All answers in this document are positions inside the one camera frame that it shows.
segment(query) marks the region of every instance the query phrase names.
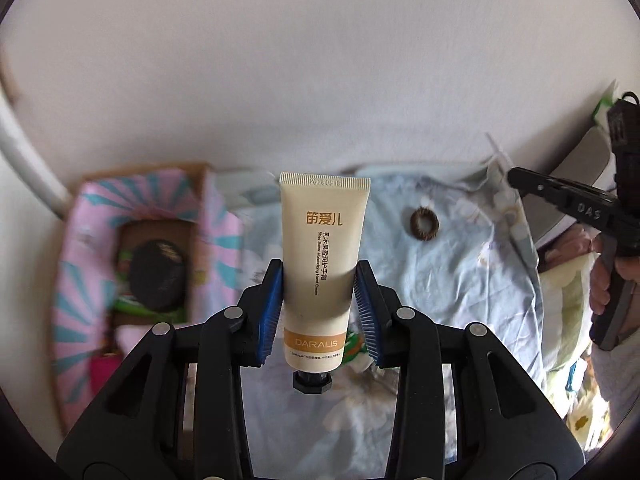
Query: hand cream tube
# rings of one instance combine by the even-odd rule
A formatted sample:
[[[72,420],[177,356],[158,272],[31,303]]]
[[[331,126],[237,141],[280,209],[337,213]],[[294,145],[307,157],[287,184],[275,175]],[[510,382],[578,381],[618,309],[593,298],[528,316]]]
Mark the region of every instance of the hand cream tube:
[[[342,362],[370,180],[282,173],[284,349],[296,370]]]

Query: black gripper frame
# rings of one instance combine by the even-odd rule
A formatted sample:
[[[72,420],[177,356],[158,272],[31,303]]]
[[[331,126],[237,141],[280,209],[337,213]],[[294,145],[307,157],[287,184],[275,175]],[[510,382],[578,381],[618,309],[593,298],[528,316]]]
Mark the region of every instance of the black gripper frame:
[[[613,350],[618,344],[620,329],[635,288],[635,283],[625,281],[618,274],[613,261],[615,256],[640,255],[638,214],[629,213],[611,193],[579,182],[554,178],[524,168],[512,168],[507,178],[509,184],[520,192],[539,196],[558,211],[602,232],[602,260],[611,274],[610,301],[604,314],[592,317],[589,335],[600,349]]]
[[[274,297],[281,304],[282,276],[272,260],[262,284],[242,294],[240,317],[227,309],[200,325],[150,330],[67,435],[58,465],[74,480],[254,479],[240,367],[264,363],[260,320]],[[582,466],[553,407],[484,325],[436,325],[415,310],[399,317],[398,297],[366,261],[356,283],[381,327],[379,365],[401,369],[385,479],[564,480]],[[190,363],[198,363],[193,459],[180,452]],[[458,426],[458,459],[446,466],[442,363],[452,366]]]

